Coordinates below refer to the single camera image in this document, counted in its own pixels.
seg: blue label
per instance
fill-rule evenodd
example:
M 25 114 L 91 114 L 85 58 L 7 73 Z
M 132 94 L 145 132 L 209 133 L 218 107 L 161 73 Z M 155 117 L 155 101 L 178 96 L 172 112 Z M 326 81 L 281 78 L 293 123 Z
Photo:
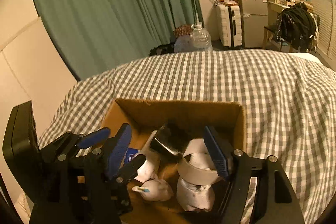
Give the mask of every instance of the blue label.
M 139 152 L 138 149 L 134 149 L 134 148 L 127 149 L 124 164 L 129 163 L 134 158 L 134 155 L 138 152 Z

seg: mini fridge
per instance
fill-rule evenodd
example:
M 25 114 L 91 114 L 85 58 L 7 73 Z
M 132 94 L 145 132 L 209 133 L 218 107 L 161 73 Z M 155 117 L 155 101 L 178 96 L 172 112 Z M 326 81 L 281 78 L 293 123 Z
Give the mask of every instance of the mini fridge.
M 241 11 L 243 46 L 262 47 L 264 26 L 268 25 L 267 0 L 238 0 Z

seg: wooden chair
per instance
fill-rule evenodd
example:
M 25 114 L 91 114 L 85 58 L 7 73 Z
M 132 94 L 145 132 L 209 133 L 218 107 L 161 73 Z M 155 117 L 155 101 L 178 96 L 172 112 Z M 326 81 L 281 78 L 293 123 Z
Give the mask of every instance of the wooden chair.
M 273 35 L 275 34 L 275 32 L 276 32 L 276 25 L 264 26 L 264 41 L 263 41 L 263 44 L 262 44 L 263 49 L 265 49 L 267 41 L 271 41 L 273 39 Z M 284 42 L 286 42 L 288 45 L 290 45 L 290 43 L 288 43 L 284 39 L 280 38 L 280 49 L 279 49 L 280 52 L 281 52 L 282 45 L 283 45 Z M 289 48 L 289 52 L 293 52 L 293 47 L 291 45 L 290 45 L 290 48 Z

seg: metal screw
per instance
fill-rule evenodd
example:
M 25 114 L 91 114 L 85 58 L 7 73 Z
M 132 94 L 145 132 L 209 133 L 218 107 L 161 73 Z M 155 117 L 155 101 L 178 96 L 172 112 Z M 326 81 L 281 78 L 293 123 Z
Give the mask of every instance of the metal screw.
M 121 177 L 117 177 L 117 182 L 118 182 L 118 183 L 122 183 L 123 181 L 124 181 L 123 178 L 121 178 Z
M 58 157 L 57 157 L 57 159 L 59 160 L 59 161 L 63 161 L 63 160 L 65 160 L 67 158 L 67 155 L 65 155 L 65 154 L 60 154 L 60 155 L 58 155 Z
M 101 153 L 101 149 L 100 148 L 95 148 L 92 150 L 92 154 L 94 155 L 99 155 Z
M 233 151 L 233 153 L 234 153 L 236 156 L 241 156 L 241 155 L 243 154 L 242 150 L 240 150 L 240 149 L 235 149 L 235 150 Z
M 269 161 L 271 161 L 271 162 L 276 162 L 278 159 L 277 159 L 277 157 L 276 156 L 269 156 L 268 157 L 268 159 L 269 159 Z
M 128 200 L 122 200 L 121 201 L 121 205 L 128 206 L 129 205 L 129 201 Z

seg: bed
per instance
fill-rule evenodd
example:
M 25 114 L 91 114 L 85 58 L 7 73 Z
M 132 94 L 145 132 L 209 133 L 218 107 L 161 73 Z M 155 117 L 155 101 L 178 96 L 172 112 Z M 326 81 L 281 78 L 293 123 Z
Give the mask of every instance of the bed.
M 246 152 L 280 159 L 305 223 L 317 220 L 336 191 L 336 73 L 318 62 L 265 50 L 135 60 L 75 85 L 39 139 L 40 148 L 68 130 L 97 130 L 119 97 L 240 102 L 246 109 Z M 252 180 L 242 223 L 251 214 L 255 187 Z

